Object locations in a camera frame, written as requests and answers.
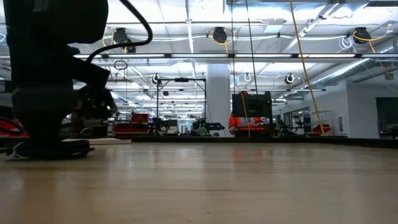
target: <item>person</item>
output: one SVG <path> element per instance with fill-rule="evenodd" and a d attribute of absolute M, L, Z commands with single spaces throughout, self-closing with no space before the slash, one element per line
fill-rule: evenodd
<path fill-rule="evenodd" d="M 245 95 L 247 94 L 247 91 L 240 91 L 239 94 L 240 95 Z M 262 124 L 262 118 L 260 117 L 255 117 L 255 118 L 239 118 L 239 117 L 234 117 L 233 114 L 231 113 L 231 115 L 229 116 L 229 123 L 228 123 L 228 129 L 229 132 L 232 135 L 235 135 L 235 131 L 239 130 L 240 131 L 244 131 L 244 132 L 248 132 L 249 128 L 251 131 L 258 131 L 258 130 L 263 130 L 263 128 L 261 128 L 259 126 L 259 124 Z"/>
<path fill-rule="evenodd" d="M 86 85 L 78 90 L 79 102 L 76 110 L 72 113 L 72 126 L 75 134 L 84 131 L 84 120 L 86 119 L 108 119 L 118 112 L 111 92 L 106 88 L 95 88 Z M 94 131 L 100 136 L 106 135 L 108 125 L 102 126 L 99 132 Z"/>

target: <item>pillar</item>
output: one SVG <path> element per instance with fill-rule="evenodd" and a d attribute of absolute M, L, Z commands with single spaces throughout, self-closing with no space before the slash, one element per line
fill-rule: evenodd
<path fill-rule="evenodd" d="M 224 131 L 210 131 L 218 133 L 220 137 L 232 137 L 228 131 L 229 115 L 231 114 L 231 92 L 229 90 L 230 71 L 228 64 L 207 65 L 207 109 L 208 122 L 221 123 Z"/>

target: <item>ceiling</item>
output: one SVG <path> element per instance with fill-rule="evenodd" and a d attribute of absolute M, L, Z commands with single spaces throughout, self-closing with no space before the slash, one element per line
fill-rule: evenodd
<path fill-rule="evenodd" d="M 90 54 L 94 50 L 111 43 L 112 34 L 117 27 L 125 27 L 130 38 L 145 38 L 146 31 L 138 24 L 138 20 L 118 1 L 109 0 L 108 24 L 105 30 L 104 40 L 99 40 L 94 44 L 73 44 L 78 47 L 82 54 Z M 189 28 L 187 21 L 187 8 L 185 0 L 134 0 L 133 5 L 151 23 L 154 32 L 154 41 L 150 44 L 137 48 L 140 54 L 156 53 L 195 53 L 195 54 L 225 54 L 224 45 L 214 43 L 210 34 L 215 27 L 224 27 L 229 38 L 235 33 L 234 44 L 227 45 L 228 53 L 298 53 L 297 44 L 287 48 L 289 43 L 295 39 L 295 29 L 290 13 L 289 4 L 258 4 L 256 0 L 249 0 L 249 14 L 246 5 L 238 4 L 243 2 L 235 0 L 233 9 L 233 24 L 231 23 L 231 5 L 227 5 L 224 10 L 224 1 L 221 0 L 189 0 L 189 16 L 192 22 Z M 316 19 L 318 13 L 326 6 L 325 1 L 312 1 L 313 3 L 294 4 L 297 29 L 302 30 L 311 25 L 312 20 Z M 365 7 L 367 1 L 354 1 L 359 3 L 344 4 L 333 14 L 326 16 L 325 19 L 315 23 L 311 29 L 304 34 L 301 40 L 304 53 L 351 53 L 353 49 L 358 52 L 369 50 L 369 45 L 353 44 L 349 49 L 343 50 L 341 41 L 343 35 L 352 34 L 355 27 L 366 27 L 372 37 L 380 37 L 386 33 L 387 25 L 391 24 L 389 33 L 374 45 L 384 42 L 396 35 L 398 25 L 398 7 Z M 248 26 L 248 15 L 251 20 L 251 27 Z M 3 9 L 0 11 L 0 22 L 4 23 Z M 280 34 L 287 37 L 273 37 L 275 33 L 264 33 L 267 28 L 267 21 L 272 19 L 285 20 Z M 190 47 L 188 30 L 192 32 L 193 48 Z M 6 34 L 5 27 L 0 27 L 0 33 Z M 7 46 L 0 45 L 0 53 L 8 54 Z M 111 50 L 110 54 L 123 54 L 123 49 Z M 112 79 L 108 88 L 115 90 L 153 88 L 151 80 L 154 74 L 164 78 L 172 77 L 193 77 L 205 78 L 207 64 L 213 63 L 206 60 L 191 60 L 174 62 L 169 59 L 150 59 L 153 65 L 148 66 L 146 59 L 134 59 L 128 61 L 131 68 L 125 71 L 117 71 L 113 66 L 113 61 L 104 62 L 95 60 L 94 63 L 111 70 Z M 306 63 L 310 77 L 336 65 L 335 63 L 313 62 Z M 252 87 L 252 81 L 245 81 L 246 74 L 257 75 L 257 86 L 259 88 L 287 88 L 284 84 L 286 74 L 292 73 L 296 77 L 295 83 L 303 82 L 303 67 L 300 62 L 278 62 L 272 63 L 256 62 L 255 70 L 251 62 L 236 62 L 235 70 L 231 74 L 236 75 L 237 83 L 241 87 Z M 194 83 L 184 85 L 170 83 L 171 87 L 195 88 Z M 153 102 L 150 97 L 137 91 L 115 91 L 120 97 L 133 103 Z M 203 92 L 196 91 L 191 93 L 170 93 L 169 98 L 201 98 Z"/>

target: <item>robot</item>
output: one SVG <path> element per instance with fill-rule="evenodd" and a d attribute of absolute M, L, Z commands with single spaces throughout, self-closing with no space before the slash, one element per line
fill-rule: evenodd
<path fill-rule="evenodd" d="M 120 2 L 146 28 L 147 40 L 109 45 L 84 61 L 74 57 L 80 51 L 68 44 L 92 44 L 103 38 L 107 0 L 3 0 L 11 56 L 12 104 L 30 139 L 0 153 L 73 159 L 93 150 L 88 141 L 61 142 L 58 136 L 62 119 L 78 103 L 72 80 L 104 88 L 109 71 L 93 65 L 94 57 L 110 49 L 146 45 L 153 38 L 148 23 L 134 6 L 128 0 Z"/>

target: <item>white wall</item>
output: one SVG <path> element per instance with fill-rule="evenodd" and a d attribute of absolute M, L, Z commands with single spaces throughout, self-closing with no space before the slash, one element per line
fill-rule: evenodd
<path fill-rule="evenodd" d="M 339 82 L 337 86 L 327 86 L 324 92 L 314 92 L 315 99 L 319 111 L 332 111 L 335 135 L 349 134 L 349 114 L 348 114 L 348 101 L 347 89 L 345 80 Z M 306 94 L 304 100 L 289 101 L 288 105 L 274 107 L 272 110 L 273 115 L 283 114 L 299 110 L 302 108 L 310 107 L 310 112 L 315 112 L 311 94 Z M 338 117 L 343 118 L 343 132 L 338 132 Z"/>
<path fill-rule="evenodd" d="M 347 84 L 351 138 L 379 138 L 376 98 L 398 97 L 394 82 L 397 83 L 381 75 L 366 82 Z"/>

